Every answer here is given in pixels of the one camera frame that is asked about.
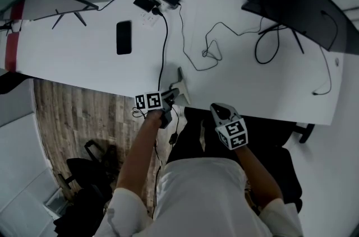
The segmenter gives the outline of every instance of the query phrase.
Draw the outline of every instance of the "desk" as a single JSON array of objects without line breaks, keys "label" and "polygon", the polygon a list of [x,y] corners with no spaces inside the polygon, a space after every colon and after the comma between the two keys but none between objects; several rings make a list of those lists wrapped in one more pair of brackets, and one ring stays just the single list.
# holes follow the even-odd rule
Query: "desk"
[{"label": "desk", "polygon": [[[162,19],[153,27],[139,22],[141,9],[134,0],[113,2],[103,11],[83,12],[84,27],[75,15],[65,15],[54,30],[57,17],[32,21],[22,27],[17,50],[17,71],[26,75],[87,89],[135,96],[157,90],[165,25]],[[184,19],[185,51],[197,67],[214,63],[203,58],[205,34],[223,21],[237,33],[257,30],[260,18],[241,10],[244,0],[181,0]],[[209,109],[211,103],[227,103],[240,114],[253,117],[330,125],[338,100],[344,55],[325,53],[332,76],[332,90],[319,46],[298,34],[303,55],[289,29],[279,32],[280,49],[273,61],[256,63],[257,34],[240,37],[218,25],[209,35],[216,38],[223,55],[218,66],[197,72],[182,53],[181,20],[178,9],[167,10],[169,34],[165,50],[162,90],[177,79],[181,66],[192,101],[191,106]],[[132,53],[116,54],[116,24],[132,20]],[[262,28],[273,22],[263,19]],[[5,33],[0,33],[0,67],[4,67]],[[277,47],[277,33],[267,34],[259,46],[259,59],[265,61]],[[176,101],[185,104],[184,100]]]}]

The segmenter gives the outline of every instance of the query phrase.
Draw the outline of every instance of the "wooden floor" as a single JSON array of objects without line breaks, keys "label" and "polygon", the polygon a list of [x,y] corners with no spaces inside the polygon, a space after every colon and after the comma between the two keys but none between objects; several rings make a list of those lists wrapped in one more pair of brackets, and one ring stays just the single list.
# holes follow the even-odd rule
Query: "wooden floor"
[{"label": "wooden floor", "polygon": [[[71,175],[66,164],[67,159],[90,159],[84,149],[84,144],[89,140],[94,140],[103,151],[106,151],[109,145],[115,145],[118,167],[121,168],[143,121],[143,118],[132,116],[133,98],[45,80],[34,80],[34,92],[40,134],[56,177],[59,173],[65,178]],[[175,109],[180,114],[180,132],[186,121],[183,109],[176,106]],[[158,134],[158,153],[164,164],[171,150],[168,141],[177,125],[177,116],[173,111],[172,118],[173,122],[167,129],[160,129]],[[96,148],[91,150],[97,158],[102,157],[103,152]],[[159,161],[153,152],[142,195],[142,200],[150,212],[153,210],[154,179],[158,166]],[[75,181],[70,183],[70,186],[72,190],[64,189],[64,194],[71,200],[80,187]]]}]

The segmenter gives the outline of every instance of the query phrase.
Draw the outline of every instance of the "red stripe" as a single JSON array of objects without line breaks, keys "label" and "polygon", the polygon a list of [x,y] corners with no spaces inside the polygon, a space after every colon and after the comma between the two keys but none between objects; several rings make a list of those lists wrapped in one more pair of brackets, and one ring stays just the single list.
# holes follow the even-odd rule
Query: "red stripe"
[{"label": "red stripe", "polygon": [[25,0],[20,1],[18,4],[12,6],[10,20],[22,20],[22,12],[24,11]]},{"label": "red stripe", "polygon": [[5,52],[5,69],[9,72],[16,72],[17,45],[20,32],[7,35]]}]

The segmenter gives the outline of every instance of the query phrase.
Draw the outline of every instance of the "black pants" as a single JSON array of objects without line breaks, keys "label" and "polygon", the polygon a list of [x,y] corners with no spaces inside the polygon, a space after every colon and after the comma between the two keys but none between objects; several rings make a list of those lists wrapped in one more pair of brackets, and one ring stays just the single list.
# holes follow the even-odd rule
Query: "black pants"
[{"label": "black pants", "polygon": [[203,151],[200,143],[201,122],[199,120],[188,122],[179,134],[177,142],[169,154],[167,163],[174,160],[196,157],[223,157],[239,163],[236,153],[226,148],[219,140],[214,129],[213,118],[206,120],[204,134],[206,146],[205,151]]}]

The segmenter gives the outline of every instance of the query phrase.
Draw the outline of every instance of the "white shirt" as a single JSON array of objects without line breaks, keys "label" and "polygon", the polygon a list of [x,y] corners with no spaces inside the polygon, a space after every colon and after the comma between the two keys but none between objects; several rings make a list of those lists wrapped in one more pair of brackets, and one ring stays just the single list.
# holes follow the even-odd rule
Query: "white shirt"
[{"label": "white shirt", "polygon": [[246,176],[233,160],[170,162],[157,187],[154,220],[139,196],[118,188],[95,236],[302,236],[294,204],[270,202],[257,216],[245,200]]}]

